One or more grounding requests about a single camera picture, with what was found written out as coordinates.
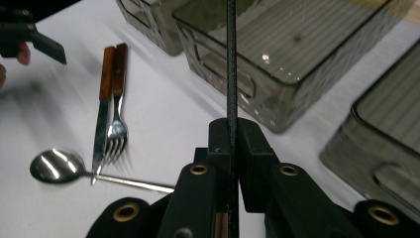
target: transparent plastic container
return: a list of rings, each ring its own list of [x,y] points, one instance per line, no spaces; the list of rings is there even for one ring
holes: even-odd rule
[[[240,107],[283,132],[398,21],[406,1],[237,1]],[[226,94],[226,1],[173,14],[190,68]]]
[[[354,103],[321,161],[420,222],[420,42]]]
[[[170,56],[182,52],[173,11],[191,0],[116,0],[126,21]]]

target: brown knife handle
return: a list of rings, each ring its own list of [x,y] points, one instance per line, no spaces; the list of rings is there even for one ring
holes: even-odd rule
[[[102,64],[101,86],[99,91],[99,100],[111,99],[111,84],[115,72],[115,47],[104,49],[104,60]]]
[[[117,45],[115,77],[112,83],[112,94],[121,96],[126,83],[127,44]]]

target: fork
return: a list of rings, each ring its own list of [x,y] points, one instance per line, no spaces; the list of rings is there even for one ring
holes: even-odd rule
[[[116,69],[112,81],[112,94],[114,100],[114,119],[108,129],[105,162],[109,165],[115,163],[121,156],[128,141],[128,128],[121,119],[121,107],[124,98],[126,80],[127,45],[120,44],[116,52]]]

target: black cable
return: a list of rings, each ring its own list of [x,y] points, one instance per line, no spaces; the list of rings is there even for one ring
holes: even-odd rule
[[[238,131],[238,93],[237,93],[237,39],[236,39],[236,0],[227,4],[227,71],[228,105],[227,116],[232,149],[229,177],[228,237],[239,237],[239,198],[237,175],[237,131]]]

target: knife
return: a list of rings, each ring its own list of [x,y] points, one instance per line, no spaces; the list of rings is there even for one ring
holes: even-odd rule
[[[105,156],[108,111],[111,100],[111,84],[115,72],[115,53],[115,47],[107,47],[104,49],[101,85],[99,91],[99,111],[96,122],[95,142],[93,144],[91,185],[95,185],[96,183],[96,176],[99,175],[102,170]]]

